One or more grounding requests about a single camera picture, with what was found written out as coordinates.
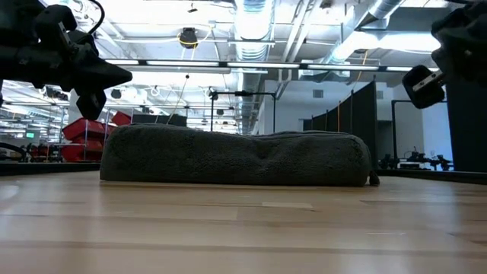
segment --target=cable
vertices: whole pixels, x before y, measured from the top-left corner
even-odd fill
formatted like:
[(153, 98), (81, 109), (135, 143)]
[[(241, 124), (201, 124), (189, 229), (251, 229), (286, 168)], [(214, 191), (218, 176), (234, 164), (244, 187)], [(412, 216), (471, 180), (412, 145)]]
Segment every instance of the cable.
[(186, 87), (186, 83), (188, 82), (189, 75), (186, 75), (186, 80), (184, 81), (183, 89), (181, 89), (180, 97), (177, 99), (176, 106), (173, 109), (173, 112), (169, 115), (169, 119), (167, 119), (166, 125), (169, 125), (170, 120), (173, 118), (174, 113), (176, 113), (177, 106), (180, 104), (181, 97), (183, 97), (184, 88)]
[(98, 8), (100, 9), (100, 13), (101, 13), (100, 20), (98, 20), (98, 23), (95, 24), (91, 28), (91, 30), (88, 31), (88, 34), (93, 34), (95, 31), (97, 31), (98, 27), (101, 26), (101, 24), (103, 23), (103, 20), (105, 20), (105, 10), (103, 9), (103, 6), (97, 0), (88, 0), (88, 1), (92, 2), (93, 4), (98, 6)]
[(196, 44), (193, 46), (193, 52), (191, 53), (191, 61), (195, 58)]
[[(365, 61), (367, 61), (367, 54), (368, 54), (368, 51), (366, 51), (366, 52), (365, 52), (364, 61), (362, 62), (362, 65), (365, 65)], [(360, 77), (361, 77), (361, 76), (362, 76), (362, 71), (360, 71), (360, 72), (358, 73), (357, 80), (355, 80), (355, 84), (353, 85), (352, 90), (355, 90), (355, 86), (357, 85), (358, 80), (360, 80)]]
[(177, 40), (178, 40), (180, 43), (182, 43), (183, 45), (188, 45), (188, 46), (194, 46), (194, 47), (196, 47), (196, 46), (198, 45), (198, 43), (201, 43), (201, 42), (204, 42), (205, 40), (207, 40), (207, 39), (208, 39), (208, 37), (210, 36), (210, 34), (212, 33), (212, 29), (213, 29), (213, 27), (212, 27), (212, 26), (208, 26), (208, 27), (209, 27), (210, 29), (209, 29), (209, 30), (208, 30), (208, 32), (206, 33), (206, 36), (205, 36), (205, 38), (203, 38), (203, 40), (196, 41), (196, 42), (192, 42), (192, 43), (184, 42), (184, 41), (182, 41), (182, 40), (181, 40), (181, 33), (178, 33), (178, 34), (176, 35), (176, 38), (177, 38)]

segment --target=ceiling duct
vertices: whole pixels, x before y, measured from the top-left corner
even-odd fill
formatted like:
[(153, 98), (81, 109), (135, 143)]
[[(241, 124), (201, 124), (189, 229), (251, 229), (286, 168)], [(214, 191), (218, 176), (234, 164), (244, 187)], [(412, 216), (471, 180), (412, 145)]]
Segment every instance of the ceiling duct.
[[(350, 7), (341, 26), (342, 39), (326, 56), (310, 62), (341, 65), (358, 49), (434, 50), (439, 44), (431, 35), (431, 24), (444, 18), (448, 14), (447, 9), (398, 9), (402, 3), (403, 0), (377, 0), (370, 5), (364, 3)], [(336, 74), (349, 76), (349, 72)], [(331, 78), (337, 79), (331, 72), (323, 71), (302, 71), (298, 76), (299, 80), (314, 82)]]
[[(242, 62), (265, 62), (269, 57), (269, 41), (272, 36), (274, 0), (236, 0), (235, 39), (249, 40), (249, 43), (237, 43), (237, 60)], [(259, 87), (258, 74), (242, 74), (242, 90), (256, 92)], [(243, 97), (244, 103), (252, 102), (253, 97)], [(242, 133), (250, 130), (252, 104), (241, 104)]]

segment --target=ceiling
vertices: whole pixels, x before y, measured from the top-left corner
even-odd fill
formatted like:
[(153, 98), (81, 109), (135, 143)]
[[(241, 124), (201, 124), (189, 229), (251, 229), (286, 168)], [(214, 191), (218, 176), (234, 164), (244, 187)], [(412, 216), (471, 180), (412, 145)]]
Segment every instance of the ceiling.
[[(169, 1), (169, 0), (98, 0), (104, 7), (106, 17), (97, 31), (96, 44), (100, 50), (100, 57), (104, 59), (184, 59), (184, 60), (220, 60), (233, 61), (237, 59), (236, 45), (228, 40), (234, 38), (235, 13), (231, 1)], [(79, 27), (87, 31), (100, 17), (100, 11), (88, 0), (42, 0), (44, 4), (67, 4), (72, 8)], [(308, 8), (306, 20), (310, 22), (303, 43), (296, 55), (295, 61), (304, 59), (319, 59), (324, 57), (340, 39), (340, 24), (345, 19), (347, 8), (357, 5), (360, 1), (353, 0), (325, 0), (330, 3), (328, 8), (318, 8), (312, 13)], [(285, 51), (286, 43), (295, 22), (293, 21), (300, 1), (275, 0), (274, 22), (272, 35), (275, 44), (269, 51), (269, 61), (280, 62)], [(438, 0), (407, 0), (403, 7), (442, 8), (447, 6)], [(195, 49), (184, 49), (177, 35), (183, 27), (197, 29), (199, 44)], [(370, 49), (367, 55), (352, 54), (348, 59), (351, 64), (399, 65), (413, 66), (418, 64), (434, 65), (428, 52), (405, 52), (394, 49)], [(179, 113), (186, 115), (185, 110), (175, 110), (173, 106), (207, 106), (209, 88), (217, 91), (236, 91), (241, 81), (241, 71), (233, 70), (225, 73), (189, 72), (187, 71), (156, 70), (133, 72), (134, 79), (122, 86), (116, 87), (122, 91), (120, 99), (110, 96), (107, 90), (108, 104), (152, 104), (164, 105), (154, 107), (159, 113)], [(381, 74), (378, 81), (396, 81), (401, 74)], [(352, 73), (350, 79), (355, 79), (357, 73)], [(371, 80), (372, 74), (364, 74), (361, 81)], [(48, 98), (42, 91), (38, 91), (28, 83), (6, 81), (2, 90), (4, 98), (12, 102), (45, 103), (60, 100)], [(217, 101), (221, 107), (242, 106), (242, 100), (234, 96), (221, 96)], [(255, 102), (253, 111), (258, 109), (259, 101)], [(38, 108), (45, 114), (46, 109)], [(28, 107), (29, 113), (35, 113), (34, 107)], [(130, 112), (127, 108), (118, 110)], [(4, 118), (14, 115), (15, 110), (4, 109)], [(240, 117), (236, 111), (228, 111), (223, 118), (229, 118), (236, 124)], [(189, 117), (204, 119), (210, 115), (209, 110), (191, 110)], [(207, 126), (195, 126), (208, 129)], [(229, 130), (238, 132), (238, 127)]]

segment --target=black partition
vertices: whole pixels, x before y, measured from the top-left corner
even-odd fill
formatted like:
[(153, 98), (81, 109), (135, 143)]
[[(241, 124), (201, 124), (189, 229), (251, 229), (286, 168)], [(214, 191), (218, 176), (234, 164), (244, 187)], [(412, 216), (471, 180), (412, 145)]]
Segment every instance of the black partition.
[(339, 118), (337, 117), (338, 131), (347, 132), (352, 134), (352, 96), (348, 97), (346, 100), (341, 102), (336, 107), (337, 116), (339, 113)]
[(375, 81), (353, 95), (352, 134), (364, 140), (377, 167), (377, 91)]
[(340, 102), (332, 110), (305, 120), (303, 130), (347, 132), (364, 140), (377, 167), (377, 92), (375, 81)]
[(487, 172), (487, 88), (455, 79), (447, 98), (455, 170)]

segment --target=red storage container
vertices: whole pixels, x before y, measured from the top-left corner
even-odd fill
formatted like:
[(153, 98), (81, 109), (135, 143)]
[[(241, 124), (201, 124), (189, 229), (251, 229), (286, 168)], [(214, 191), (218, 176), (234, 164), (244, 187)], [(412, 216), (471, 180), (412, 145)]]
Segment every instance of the red storage container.
[(103, 149), (86, 149), (86, 159), (84, 159), (84, 146), (83, 145), (76, 145), (76, 146), (65, 146), (61, 150), (61, 154), (64, 159), (68, 162), (76, 162), (76, 161), (101, 161)]
[(121, 112), (117, 112), (112, 118), (112, 122), (114, 122), (117, 126), (129, 125), (131, 121), (132, 118), (130, 118), (130, 116)]
[[(88, 140), (85, 141), (88, 123)], [(108, 126), (107, 137), (115, 129)], [(61, 149), (61, 154), (68, 162), (76, 161), (101, 161), (103, 144), (105, 137), (105, 125), (98, 121), (90, 121), (83, 118), (77, 119), (72, 124), (67, 125), (62, 132), (66, 139), (74, 145), (66, 145)], [(84, 147), (86, 146), (86, 158), (84, 157)]]
[[(73, 140), (78, 137), (85, 136), (85, 130), (87, 128), (87, 120), (84, 118), (77, 119), (73, 123), (67, 125), (62, 129), (64, 137), (68, 140)], [(98, 121), (88, 120), (88, 138), (103, 138), (105, 136), (105, 125)]]

